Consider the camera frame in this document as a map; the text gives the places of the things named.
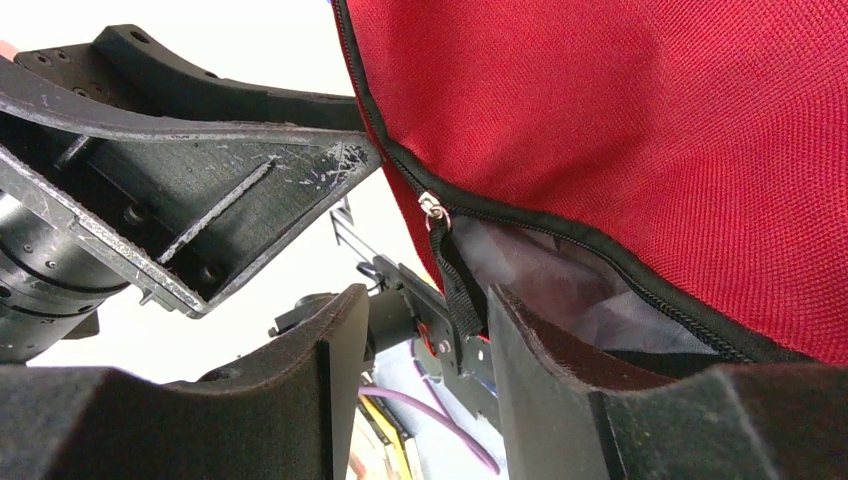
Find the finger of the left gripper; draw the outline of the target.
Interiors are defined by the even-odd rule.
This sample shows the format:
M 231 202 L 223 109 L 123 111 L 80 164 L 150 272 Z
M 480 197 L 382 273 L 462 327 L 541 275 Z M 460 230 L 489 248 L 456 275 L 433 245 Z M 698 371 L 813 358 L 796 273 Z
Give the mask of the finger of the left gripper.
M 38 269 L 77 316 L 132 284 L 191 318 L 286 246 L 289 211 L 337 203 L 380 165 L 363 131 L 149 116 L 1 64 L 1 188 L 102 267 Z
M 14 61 L 79 96 L 149 116 L 364 129 L 350 96 L 220 78 L 131 24 L 107 26 L 90 43 L 21 51 Z

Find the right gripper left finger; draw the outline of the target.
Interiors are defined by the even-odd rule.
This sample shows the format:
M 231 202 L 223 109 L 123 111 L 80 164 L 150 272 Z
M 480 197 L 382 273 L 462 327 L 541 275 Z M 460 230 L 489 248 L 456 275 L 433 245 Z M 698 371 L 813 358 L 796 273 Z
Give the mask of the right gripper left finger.
M 312 317 L 195 382 L 103 367 L 1 371 L 5 479 L 341 479 L 369 298 Z

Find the red backpack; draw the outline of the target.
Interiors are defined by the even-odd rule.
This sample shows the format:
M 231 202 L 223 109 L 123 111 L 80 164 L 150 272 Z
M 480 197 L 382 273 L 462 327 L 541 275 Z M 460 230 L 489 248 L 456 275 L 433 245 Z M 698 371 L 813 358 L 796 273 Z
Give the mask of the red backpack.
M 581 244 L 736 361 L 847 362 L 843 1 L 337 1 L 429 271 L 433 195 Z

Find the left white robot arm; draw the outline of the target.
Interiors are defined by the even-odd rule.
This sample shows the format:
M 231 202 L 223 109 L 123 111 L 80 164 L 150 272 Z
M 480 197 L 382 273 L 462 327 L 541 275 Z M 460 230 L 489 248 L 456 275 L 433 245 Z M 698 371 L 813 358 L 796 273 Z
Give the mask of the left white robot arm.
M 350 96 L 222 79 L 140 27 L 1 63 L 1 360 L 129 286 L 211 313 L 380 165 Z

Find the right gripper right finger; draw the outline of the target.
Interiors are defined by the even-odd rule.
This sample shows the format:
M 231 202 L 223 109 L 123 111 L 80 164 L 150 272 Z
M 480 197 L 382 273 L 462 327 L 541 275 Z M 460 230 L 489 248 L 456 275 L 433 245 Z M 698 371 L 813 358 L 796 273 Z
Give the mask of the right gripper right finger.
M 843 479 L 847 371 L 721 364 L 684 379 L 608 355 L 499 286 L 488 296 L 513 479 Z

